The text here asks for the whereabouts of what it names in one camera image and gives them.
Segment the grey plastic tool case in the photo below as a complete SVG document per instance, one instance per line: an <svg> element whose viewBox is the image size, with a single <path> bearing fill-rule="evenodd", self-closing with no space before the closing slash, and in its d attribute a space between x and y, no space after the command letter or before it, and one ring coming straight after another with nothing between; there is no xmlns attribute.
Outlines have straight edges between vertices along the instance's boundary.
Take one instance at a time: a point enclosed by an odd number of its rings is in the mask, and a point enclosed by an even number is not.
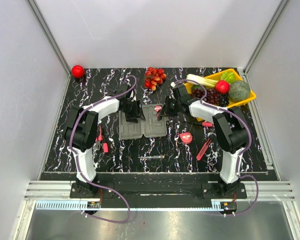
<svg viewBox="0 0 300 240"><path fill-rule="evenodd" d="M121 140L136 140L145 138L159 138L167 135L166 122L167 117L163 117L163 126L156 126L157 112L154 108L157 105L163 104L147 104L142 106L142 110L145 116L145 121L138 120L138 123L127 122L125 114L119 111L119 130L118 135Z"/></svg>

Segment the red tape measure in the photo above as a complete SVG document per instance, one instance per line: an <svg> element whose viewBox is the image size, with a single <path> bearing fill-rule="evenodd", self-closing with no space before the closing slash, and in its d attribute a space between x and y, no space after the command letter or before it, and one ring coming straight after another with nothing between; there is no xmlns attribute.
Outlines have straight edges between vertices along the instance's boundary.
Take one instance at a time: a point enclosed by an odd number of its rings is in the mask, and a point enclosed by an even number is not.
<svg viewBox="0 0 300 240"><path fill-rule="evenodd" d="M190 144L193 140L193 136L190 132L183 132L179 134L179 138L184 144Z"/></svg>

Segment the red hex key set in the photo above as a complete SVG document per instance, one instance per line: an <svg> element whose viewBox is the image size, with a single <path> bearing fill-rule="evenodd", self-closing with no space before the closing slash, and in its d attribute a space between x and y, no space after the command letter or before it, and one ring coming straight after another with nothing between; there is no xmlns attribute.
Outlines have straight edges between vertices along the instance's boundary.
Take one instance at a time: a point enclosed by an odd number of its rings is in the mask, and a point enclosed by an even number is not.
<svg viewBox="0 0 300 240"><path fill-rule="evenodd" d="M157 117L156 126L157 127L163 126L164 124L163 117L159 113L156 115L156 117Z"/></svg>

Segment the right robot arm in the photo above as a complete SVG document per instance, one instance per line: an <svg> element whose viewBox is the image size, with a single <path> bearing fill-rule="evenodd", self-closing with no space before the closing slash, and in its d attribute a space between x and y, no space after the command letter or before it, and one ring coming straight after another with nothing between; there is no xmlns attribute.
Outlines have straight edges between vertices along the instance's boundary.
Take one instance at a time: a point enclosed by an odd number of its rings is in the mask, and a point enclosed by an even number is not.
<svg viewBox="0 0 300 240"><path fill-rule="evenodd" d="M178 113L213 124L218 145L222 149L222 167L218 182L212 190L223 198L229 198L240 186L240 165L244 152L252 142L251 132L241 109L219 107L202 98L191 97L185 85L181 84L171 88L157 118L176 117Z"/></svg>

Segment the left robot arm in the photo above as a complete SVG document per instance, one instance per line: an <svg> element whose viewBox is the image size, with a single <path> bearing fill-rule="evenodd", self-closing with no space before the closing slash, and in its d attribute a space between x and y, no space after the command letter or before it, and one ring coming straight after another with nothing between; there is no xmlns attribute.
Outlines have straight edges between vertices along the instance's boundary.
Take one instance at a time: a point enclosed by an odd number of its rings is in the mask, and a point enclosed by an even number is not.
<svg viewBox="0 0 300 240"><path fill-rule="evenodd" d="M82 194L92 198L99 193L93 161L98 122L119 111L125 114L128 122L137 123L139 119L145 119L141 103L136 99L134 87L126 83L123 83L115 93L95 103L75 106L70 110L63 137L75 160L76 179L71 187L73 195Z"/></svg>

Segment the red cherry bunch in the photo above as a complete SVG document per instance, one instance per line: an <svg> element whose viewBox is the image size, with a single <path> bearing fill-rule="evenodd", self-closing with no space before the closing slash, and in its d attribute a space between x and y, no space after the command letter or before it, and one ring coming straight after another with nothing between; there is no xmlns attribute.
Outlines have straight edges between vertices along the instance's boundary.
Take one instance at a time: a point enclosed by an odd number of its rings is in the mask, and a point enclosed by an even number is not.
<svg viewBox="0 0 300 240"><path fill-rule="evenodd" d="M148 67L144 74L144 87L155 91L167 78L163 68Z"/></svg>

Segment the green avocado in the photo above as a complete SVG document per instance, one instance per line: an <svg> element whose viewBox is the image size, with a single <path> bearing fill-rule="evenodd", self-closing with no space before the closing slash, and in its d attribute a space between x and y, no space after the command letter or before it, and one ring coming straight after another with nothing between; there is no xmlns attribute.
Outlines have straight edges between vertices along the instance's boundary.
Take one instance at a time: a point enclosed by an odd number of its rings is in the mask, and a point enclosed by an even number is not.
<svg viewBox="0 0 300 240"><path fill-rule="evenodd" d="M204 86L200 86L200 85L193 85L191 87L191 91L192 92L195 92L195 91L201 91L201 92L204 92L206 91L206 88Z"/></svg>

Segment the dark red grape bunch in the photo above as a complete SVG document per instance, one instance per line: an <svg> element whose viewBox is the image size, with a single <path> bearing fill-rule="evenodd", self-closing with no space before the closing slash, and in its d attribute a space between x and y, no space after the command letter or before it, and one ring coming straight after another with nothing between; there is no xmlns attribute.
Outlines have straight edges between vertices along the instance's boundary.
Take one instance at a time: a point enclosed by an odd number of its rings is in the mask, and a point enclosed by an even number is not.
<svg viewBox="0 0 300 240"><path fill-rule="evenodd" d="M205 91L191 91L191 97L201 99L205 94ZM206 90L206 95L203 98L203 101L218 106L219 103L219 92L217 92L214 88L209 88Z"/></svg>

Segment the white green leek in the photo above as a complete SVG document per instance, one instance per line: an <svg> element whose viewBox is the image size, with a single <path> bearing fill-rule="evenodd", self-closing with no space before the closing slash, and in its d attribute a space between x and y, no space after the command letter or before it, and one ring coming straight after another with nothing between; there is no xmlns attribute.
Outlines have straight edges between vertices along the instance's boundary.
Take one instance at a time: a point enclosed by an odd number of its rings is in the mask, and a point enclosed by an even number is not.
<svg viewBox="0 0 300 240"><path fill-rule="evenodd" d="M211 87L211 88L214 88L215 85L218 83L218 80L213 80L213 79L209 79L194 74L188 74L186 77L186 81L191 84L196 84L196 85L201 84L203 86Z"/></svg>

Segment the red utility knife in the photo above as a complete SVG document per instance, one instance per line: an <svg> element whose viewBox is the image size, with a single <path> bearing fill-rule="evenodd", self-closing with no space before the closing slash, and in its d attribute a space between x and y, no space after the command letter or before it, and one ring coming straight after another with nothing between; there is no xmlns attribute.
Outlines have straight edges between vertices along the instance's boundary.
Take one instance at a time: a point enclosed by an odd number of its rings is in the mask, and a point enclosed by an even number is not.
<svg viewBox="0 0 300 240"><path fill-rule="evenodd" d="M207 149L209 148L210 143L212 142L212 140L210 138L207 139L207 141L203 144L202 148L200 149L200 151L198 152L197 156L196 156L196 160L200 161L204 154L206 153Z"/></svg>

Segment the black grape bunch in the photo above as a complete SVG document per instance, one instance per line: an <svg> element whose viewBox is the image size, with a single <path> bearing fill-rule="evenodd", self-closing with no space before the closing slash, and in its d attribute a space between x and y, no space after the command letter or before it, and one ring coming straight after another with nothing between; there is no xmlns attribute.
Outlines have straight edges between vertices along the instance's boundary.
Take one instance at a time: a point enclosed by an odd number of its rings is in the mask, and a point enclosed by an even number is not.
<svg viewBox="0 0 300 240"><path fill-rule="evenodd" d="M227 107L230 104L230 98L227 93L219 94L218 106L219 107Z"/></svg>

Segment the red apple in tray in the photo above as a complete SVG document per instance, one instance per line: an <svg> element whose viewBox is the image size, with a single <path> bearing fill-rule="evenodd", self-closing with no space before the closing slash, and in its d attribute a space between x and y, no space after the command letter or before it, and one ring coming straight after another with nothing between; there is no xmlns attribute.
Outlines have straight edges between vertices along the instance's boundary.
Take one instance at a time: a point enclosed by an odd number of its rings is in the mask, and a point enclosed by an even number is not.
<svg viewBox="0 0 300 240"><path fill-rule="evenodd" d="M214 86L215 90L221 94L226 94L230 89L230 84L225 80L219 80Z"/></svg>

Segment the red apple in corner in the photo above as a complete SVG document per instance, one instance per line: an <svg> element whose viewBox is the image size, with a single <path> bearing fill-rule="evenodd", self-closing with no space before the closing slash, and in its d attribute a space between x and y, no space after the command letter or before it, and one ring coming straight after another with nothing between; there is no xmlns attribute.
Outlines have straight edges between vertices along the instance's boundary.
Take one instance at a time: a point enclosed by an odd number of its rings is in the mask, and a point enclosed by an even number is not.
<svg viewBox="0 0 300 240"><path fill-rule="evenodd" d="M71 69L71 74L74 78L80 79L85 75L85 69L81 65L74 65Z"/></svg>

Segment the green leafy vegetable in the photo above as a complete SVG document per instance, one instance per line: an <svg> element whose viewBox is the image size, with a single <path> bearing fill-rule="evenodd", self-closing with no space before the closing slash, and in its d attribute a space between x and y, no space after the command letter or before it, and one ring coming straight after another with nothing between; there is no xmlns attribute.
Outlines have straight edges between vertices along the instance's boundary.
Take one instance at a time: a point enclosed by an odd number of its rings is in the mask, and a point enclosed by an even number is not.
<svg viewBox="0 0 300 240"><path fill-rule="evenodd" d="M221 74L220 80L232 84L236 81L235 73L232 71L225 71Z"/></svg>

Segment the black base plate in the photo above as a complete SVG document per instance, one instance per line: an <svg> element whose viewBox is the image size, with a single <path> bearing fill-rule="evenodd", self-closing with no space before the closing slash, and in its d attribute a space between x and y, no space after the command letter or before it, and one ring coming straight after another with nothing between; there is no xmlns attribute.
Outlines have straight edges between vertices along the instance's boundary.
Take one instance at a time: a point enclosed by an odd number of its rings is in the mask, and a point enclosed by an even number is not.
<svg viewBox="0 0 300 240"><path fill-rule="evenodd" d="M151 180L109 182L112 190L104 189L88 196L73 187L69 197L37 200L43 210L78 211L203 211L223 212L236 210L237 202L253 204L262 200L262 187L253 179L241 181L225 195L218 192L217 182Z"/></svg>

